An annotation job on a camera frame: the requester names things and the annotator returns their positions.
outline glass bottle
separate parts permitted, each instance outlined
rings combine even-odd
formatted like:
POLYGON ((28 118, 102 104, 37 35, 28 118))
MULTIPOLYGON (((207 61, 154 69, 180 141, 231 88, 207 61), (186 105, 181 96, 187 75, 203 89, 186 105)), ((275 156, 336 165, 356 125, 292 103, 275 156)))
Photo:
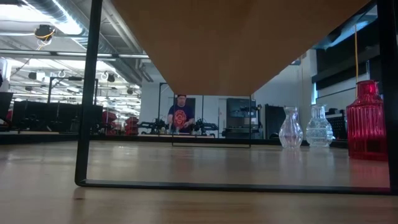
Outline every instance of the glass bottle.
POLYGON ((279 140, 284 148, 298 148, 303 141, 303 131, 297 121, 297 107, 285 108, 286 118, 279 130, 279 140))
POLYGON ((307 142, 310 147, 329 147, 333 140, 333 130, 325 117, 325 105, 312 105, 311 116, 307 125, 307 142))
POLYGON ((349 156, 353 159, 387 161, 383 100, 377 83, 357 83, 358 97, 347 106, 349 156))

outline man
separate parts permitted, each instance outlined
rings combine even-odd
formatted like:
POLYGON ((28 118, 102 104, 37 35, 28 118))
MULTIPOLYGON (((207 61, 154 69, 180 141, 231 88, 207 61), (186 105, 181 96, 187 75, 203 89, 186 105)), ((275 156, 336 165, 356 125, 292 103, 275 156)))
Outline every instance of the man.
POLYGON ((169 109, 167 121, 169 130, 176 130, 180 133, 189 133, 190 125, 195 122, 191 107, 185 104, 186 95, 177 95, 177 104, 169 109))

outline wooden floor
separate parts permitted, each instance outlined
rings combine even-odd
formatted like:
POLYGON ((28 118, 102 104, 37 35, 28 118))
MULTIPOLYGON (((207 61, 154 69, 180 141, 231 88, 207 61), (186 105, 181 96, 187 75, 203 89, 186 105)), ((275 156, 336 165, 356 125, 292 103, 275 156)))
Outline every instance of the wooden floor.
MULTIPOLYGON (((0 146, 0 223, 398 223, 397 197, 78 188, 75 155, 75 142, 0 146)), ((341 149, 92 142, 89 178, 386 187, 387 172, 341 149)))

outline red glass vase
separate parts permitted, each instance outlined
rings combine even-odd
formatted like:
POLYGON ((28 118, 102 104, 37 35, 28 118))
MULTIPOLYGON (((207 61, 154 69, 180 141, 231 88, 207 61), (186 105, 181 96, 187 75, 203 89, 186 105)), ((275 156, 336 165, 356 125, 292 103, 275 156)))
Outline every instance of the red glass vase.
POLYGON ((383 100, 377 83, 366 80, 357 87, 357 99, 347 106, 349 157, 387 161, 383 100))

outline graphic print on t-shirt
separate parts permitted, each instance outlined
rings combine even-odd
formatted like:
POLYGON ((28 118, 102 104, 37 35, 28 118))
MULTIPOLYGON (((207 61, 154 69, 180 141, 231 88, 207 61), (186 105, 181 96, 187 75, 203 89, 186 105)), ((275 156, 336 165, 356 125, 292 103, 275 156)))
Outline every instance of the graphic print on t-shirt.
POLYGON ((187 120, 187 115, 184 110, 177 110, 174 113, 174 125, 180 129, 184 127, 185 121, 187 120))

